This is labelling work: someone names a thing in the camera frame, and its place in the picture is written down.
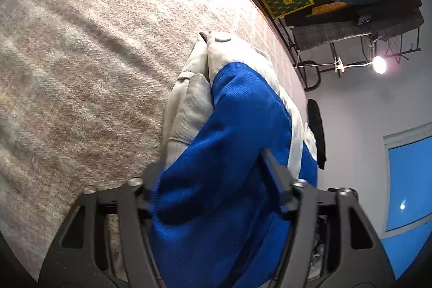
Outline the window with white frame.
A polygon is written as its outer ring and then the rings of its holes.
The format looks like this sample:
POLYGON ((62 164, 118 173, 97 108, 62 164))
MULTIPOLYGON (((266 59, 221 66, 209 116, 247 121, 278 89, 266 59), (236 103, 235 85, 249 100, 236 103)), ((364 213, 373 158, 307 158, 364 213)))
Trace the window with white frame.
POLYGON ((382 244, 399 279, 431 234, 431 124, 384 137, 387 215, 382 244))

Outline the black hanging coat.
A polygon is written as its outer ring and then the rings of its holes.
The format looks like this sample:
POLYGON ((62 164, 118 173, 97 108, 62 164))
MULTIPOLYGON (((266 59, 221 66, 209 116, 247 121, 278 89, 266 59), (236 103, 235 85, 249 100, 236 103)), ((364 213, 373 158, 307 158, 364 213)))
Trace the black hanging coat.
POLYGON ((373 4, 348 5, 324 14, 314 15, 313 10, 320 6, 334 4, 335 0, 314 0, 314 5, 293 12, 284 17, 286 26, 300 27, 320 23, 335 23, 361 19, 376 21, 386 18, 401 18, 414 14, 422 6, 421 0, 381 0, 373 4))

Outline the plaid beige bed blanket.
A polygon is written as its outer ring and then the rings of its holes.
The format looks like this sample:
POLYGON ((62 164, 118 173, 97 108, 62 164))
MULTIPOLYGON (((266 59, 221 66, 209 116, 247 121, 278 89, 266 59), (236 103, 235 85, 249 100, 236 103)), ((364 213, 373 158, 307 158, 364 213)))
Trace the plaid beige bed blanket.
POLYGON ((159 158, 168 95, 208 30, 269 54, 306 111, 253 0, 1 0, 1 232, 33 278, 83 187, 159 158))

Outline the grey plaid hanging coat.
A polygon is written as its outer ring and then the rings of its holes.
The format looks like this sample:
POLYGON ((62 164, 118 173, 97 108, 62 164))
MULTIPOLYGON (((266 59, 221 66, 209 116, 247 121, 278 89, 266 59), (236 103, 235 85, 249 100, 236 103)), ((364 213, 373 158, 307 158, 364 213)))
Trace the grey plaid hanging coat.
POLYGON ((293 40, 298 50, 304 51, 331 42, 358 36, 370 36, 372 41, 387 40, 419 28, 424 18, 418 10, 401 18, 386 18, 358 25, 354 21, 321 23, 294 27, 293 40))

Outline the beige and blue work jacket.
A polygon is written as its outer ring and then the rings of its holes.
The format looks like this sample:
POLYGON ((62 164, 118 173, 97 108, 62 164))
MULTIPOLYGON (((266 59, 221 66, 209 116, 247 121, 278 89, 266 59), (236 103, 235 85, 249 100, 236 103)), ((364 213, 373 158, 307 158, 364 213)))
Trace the beige and blue work jacket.
POLYGON ((167 287, 260 287, 275 274, 290 224, 258 161, 267 148, 317 182, 316 141, 271 58, 207 31, 172 92, 164 166, 151 189, 151 249, 167 287))

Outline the black folded garment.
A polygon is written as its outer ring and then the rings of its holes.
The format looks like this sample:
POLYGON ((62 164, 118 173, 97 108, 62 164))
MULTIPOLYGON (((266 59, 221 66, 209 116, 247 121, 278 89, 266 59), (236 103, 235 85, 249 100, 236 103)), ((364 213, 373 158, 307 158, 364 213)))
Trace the black folded garment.
POLYGON ((319 169, 323 170, 327 161, 324 126, 321 111, 316 100, 309 99, 307 103, 309 127, 316 139, 317 162, 319 169))

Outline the white clip-on lamp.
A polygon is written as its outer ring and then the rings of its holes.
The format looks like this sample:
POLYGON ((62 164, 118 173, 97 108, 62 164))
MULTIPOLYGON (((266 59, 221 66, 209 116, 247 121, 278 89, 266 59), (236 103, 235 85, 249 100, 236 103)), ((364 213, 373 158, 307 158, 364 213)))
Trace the white clip-on lamp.
POLYGON ((387 71, 387 62, 381 56, 374 57, 371 61, 362 61, 356 64, 344 64, 341 57, 337 57, 333 62, 326 64, 299 64, 294 68, 303 69, 303 68, 321 68, 329 66, 330 70, 338 72, 345 72, 347 69, 351 68, 363 68, 367 66, 371 66, 372 70, 377 74, 384 74, 387 71))

